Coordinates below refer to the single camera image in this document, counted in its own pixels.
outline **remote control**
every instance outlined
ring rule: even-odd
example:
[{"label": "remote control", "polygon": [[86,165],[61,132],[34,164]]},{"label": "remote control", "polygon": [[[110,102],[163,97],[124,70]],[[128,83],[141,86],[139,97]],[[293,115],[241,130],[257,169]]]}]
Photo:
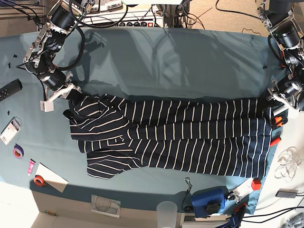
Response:
[{"label": "remote control", "polygon": [[13,94],[19,92],[22,89],[22,83],[19,78],[8,83],[0,89],[0,101],[12,96]]}]

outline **blue device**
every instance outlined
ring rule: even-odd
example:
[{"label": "blue device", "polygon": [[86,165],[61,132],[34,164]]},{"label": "blue device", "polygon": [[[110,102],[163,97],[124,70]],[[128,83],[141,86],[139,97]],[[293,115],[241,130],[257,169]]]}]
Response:
[{"label": "blue device", "polygon": [[192,196],[191,202],[195,217],[203,218],[224,209],[226,198],[223,189],[218,188],[204,192],[200,195]]}]

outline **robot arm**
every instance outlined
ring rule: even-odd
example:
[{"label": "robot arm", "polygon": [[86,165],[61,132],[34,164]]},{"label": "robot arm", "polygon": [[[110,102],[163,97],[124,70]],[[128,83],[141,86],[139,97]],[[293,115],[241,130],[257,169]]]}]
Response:
[{"label": "robot arm", "polygon": [[[72,10],[74,15],[79,15],[80,19],[85,17],[90,11],[95,0],[73,0]],[[46,22],[37,36],[36,40],[29,47],[23,64],[25,69],[34,74],[47,89],[55,93],[43,101],[44,111],[52,111],[53,101],[57,97],[62,97],[75,102],[75,97],[79,97],[81,88],[71,83],[69,72],[65,75],[60,67],[53,64],[56,53],[61,50],[65,39],[74,29],[77,29],[82,35],[84,44],[84,34],[77,26],[68,10],[69,1],[59,0],[48,14],[49,22]]]},{"label": "robot arm", "polygon": [[[297,0],[264,0],[261,3],[257,1],[257,12],[270,33],[270,48],[276,58],[289,68],[289,74],[279,82],[274,81],[274,86],[268,89],[270,95],[267,99],[284,103],[284,109],[304,110],[304,35],[294,17],[295,1]],[[271,39],[283,54],[283,61],[271,46]]]},{"label": "robot arm", "polygon": [[[25,68],[47,86],[47,90],[54,91],[54,95],[43,102],[44,110],[52,111],[52,102],[57,97],[72,101],[74,104],[81,99],[81,88],[71,83],[69,72],[62,73],[62,68],[56,67],[52,62],[56,53],[62,48],[65,39],[77,26],[69,4],[72,1],[72,13],[84,18],[92,8],[95,0],[59,0],[48,14],[50,22],[46,22],[36,40],[29,47],[23,59]],[[294,18],[293,3],[289,0],[256,0],[257,12],[262,22],[268,28],[270,40],[273,39],[283,53],[283,63],[290,73],[279,82],[275,82],[268,91],[267,100],[277,100],[284,103],[287,108],[304,110],[304,50],[303,32]]]}]

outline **tape roll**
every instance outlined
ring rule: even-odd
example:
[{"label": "tape roll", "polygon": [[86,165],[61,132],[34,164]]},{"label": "tape roll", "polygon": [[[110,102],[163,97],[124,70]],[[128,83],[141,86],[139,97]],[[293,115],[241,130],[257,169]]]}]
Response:
[{"label": "tape roll", "polygon": [[13,154],[16,158],[22,158],[24,156],[24,151],[22,149],[21,146],[19,146],[18,144],[15,145],[14,149],[13,149]]},{"label": "tape roll", "polygon": [[43,187],[43,186],[46,186],[45,182],[44,182],[44,179],[39,176],[39,175],[36,175],[35,178],[34,178],[34,183],[38,186],[38,187]]}]

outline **red tape roll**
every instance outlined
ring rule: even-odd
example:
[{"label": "red tape roll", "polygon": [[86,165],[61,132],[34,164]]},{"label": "red tape roll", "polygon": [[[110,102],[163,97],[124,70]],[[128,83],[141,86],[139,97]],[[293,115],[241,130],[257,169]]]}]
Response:
[{"label": "red tape roll", "polygon": [[38,187],[43,187],[43,186],[46,186],[45,182],[44,182],[44,179],[39,176],[39,175],[36,175],[35,178],[34,178],[34,183],[38,186]]}]

